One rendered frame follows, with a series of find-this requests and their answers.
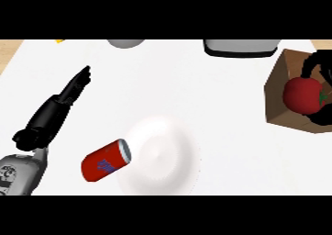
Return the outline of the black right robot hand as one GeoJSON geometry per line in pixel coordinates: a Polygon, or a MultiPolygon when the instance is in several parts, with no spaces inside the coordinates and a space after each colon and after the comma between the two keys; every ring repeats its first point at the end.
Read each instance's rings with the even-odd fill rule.
{"type": "MultiPolygon", "coordinates": [[[[320,66],[320,74],[332,86],[332,50],[317,50],[304,61],[301,77],[308,78],[315,66],[320,66]]],[[[332,125],[332,103],[324,105],[321,110],[307,115],[311,122],[320,126],[332,125]]]]}

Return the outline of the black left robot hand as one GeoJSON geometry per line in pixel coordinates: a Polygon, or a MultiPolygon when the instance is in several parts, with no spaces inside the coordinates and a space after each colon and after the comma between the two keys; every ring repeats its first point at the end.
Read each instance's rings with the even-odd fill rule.
{"type": "Polygon", "coordinates": [[[60,94],[50,96],[29,119],[25,128],[16,132],[12,140],[16,142],[19,150],[32,151],[49,146],[57,135],[75,100],[91,81],[90,69],[91,67],[85,66],[66,84],[60,94]]]}

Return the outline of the red tomato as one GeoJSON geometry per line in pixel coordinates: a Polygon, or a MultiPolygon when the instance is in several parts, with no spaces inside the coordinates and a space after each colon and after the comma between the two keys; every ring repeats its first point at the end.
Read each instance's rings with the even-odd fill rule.
{"type": "Polygon", "coordinates": [[[283,103],[290,111],[302,115],[317,113],[324,106],[327,96],[323,85],[314,78],[292,78],[284,85],[283,103]]]}

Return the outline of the brown cardboard box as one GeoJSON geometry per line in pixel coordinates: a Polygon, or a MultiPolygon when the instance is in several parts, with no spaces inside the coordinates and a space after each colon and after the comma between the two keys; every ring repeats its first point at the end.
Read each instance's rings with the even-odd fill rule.
{"type": "Polygon", "coordinates": [[[264,85],[265,119],[268,123],[279,126],[310,133],[326,133],[332,132],[332,125],[320,126],[314,124],[308,117],[292,112],[283,103],[286,82],[301,76],[304,60],[308,56],[310,52],[283,49],[264,85]]]}

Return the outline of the white plate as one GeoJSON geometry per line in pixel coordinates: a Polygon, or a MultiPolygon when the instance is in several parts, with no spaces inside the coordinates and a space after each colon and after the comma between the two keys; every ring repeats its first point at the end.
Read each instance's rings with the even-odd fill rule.
{"type": "Polygon", "coordinates": [[[189,129],[169,117],[150,117],[127,134],[131,163],[118,172],[128,195],[189,195],[199,178],[199,148],[189,129]]]}

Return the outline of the red soda can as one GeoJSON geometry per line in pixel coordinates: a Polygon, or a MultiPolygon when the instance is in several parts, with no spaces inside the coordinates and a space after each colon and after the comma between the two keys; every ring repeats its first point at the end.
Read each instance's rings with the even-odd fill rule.
{"type": "Polygon", "coordinates": [[[124,139],[115,140],[90,153],[81,163],[81,173],[88,182],[97,182],[131,162],[131,152],[124,139]]]}

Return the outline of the grey and black appliance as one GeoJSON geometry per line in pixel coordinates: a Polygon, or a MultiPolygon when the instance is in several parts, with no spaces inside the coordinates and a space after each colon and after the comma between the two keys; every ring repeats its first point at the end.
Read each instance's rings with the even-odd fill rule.
{"type": "Polygon", "coordinates": [[[205,39],[205,52],[225,58],[271,57],[277,50],[279,39],[205,39]]]}

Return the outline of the grey round object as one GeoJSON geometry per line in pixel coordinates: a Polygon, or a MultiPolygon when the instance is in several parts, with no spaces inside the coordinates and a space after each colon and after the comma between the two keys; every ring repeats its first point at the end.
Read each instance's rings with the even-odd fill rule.
{"type": "Polygon", "coordinates": [[[137,47],[141,43],[141,39],[110,39],[109,44],[119,49],[130,49],[137,47]]]}

